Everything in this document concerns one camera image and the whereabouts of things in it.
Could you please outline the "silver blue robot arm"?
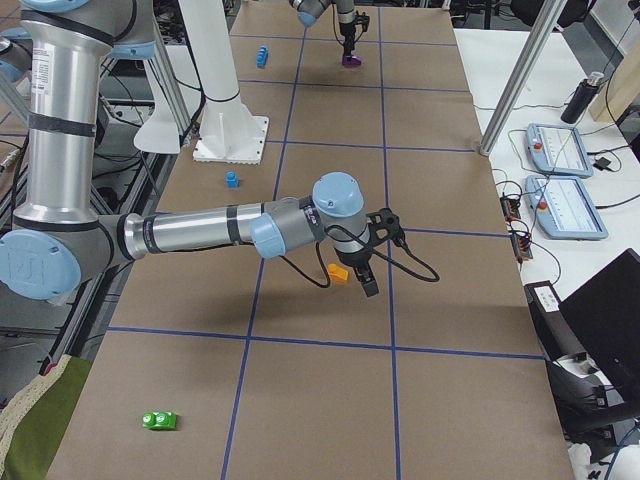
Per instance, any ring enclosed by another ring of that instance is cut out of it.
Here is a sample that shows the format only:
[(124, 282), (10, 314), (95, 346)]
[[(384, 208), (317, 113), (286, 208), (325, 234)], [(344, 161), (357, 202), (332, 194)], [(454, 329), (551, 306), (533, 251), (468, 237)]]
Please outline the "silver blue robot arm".
[(338, 15), (340, 34), (343, 37), (343, 60), (351, 60), (356, 43), (356, 9), (353, 1), (330, 0), (290, 0), (290, 6), (296, 11), (300, 23), (311, 28), (332, 5)]
[(369, 261), (373, 228), (357, 181), (323, 175), (312, 194), (262, 204), (142, 217), (90, 207), (99, 64), (152, 24), (147, 1), (27, 1), (21, 20), (34, 43), (25, 201), (1, 239), (1, 279), (48, 300), (124, 261), (148, 254), (251, 245), (264, 258), (330, 239), (364, 292), (378, 291)]

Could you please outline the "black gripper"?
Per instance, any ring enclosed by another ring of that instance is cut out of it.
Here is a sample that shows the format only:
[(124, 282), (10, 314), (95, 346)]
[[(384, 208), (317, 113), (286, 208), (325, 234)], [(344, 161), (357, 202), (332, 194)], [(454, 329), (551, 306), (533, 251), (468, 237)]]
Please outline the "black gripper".
[(344, 38), (343, 41), (343, 56), (351, 57), (353, 55), (354, 50), (354, 42), (355, 33), (356, 33), (356, 24), (354, 21), (350, 22), (342, 22), (338, 23), (340, 34)]
[(379, 287), (369, 261), (372, 257), (372, 248), (367, 244), (357, 241), (333, 241), (336, 255), (340, 262), (354, 269), (357, 280), (367, 297), (373, 297), (379, 293)]

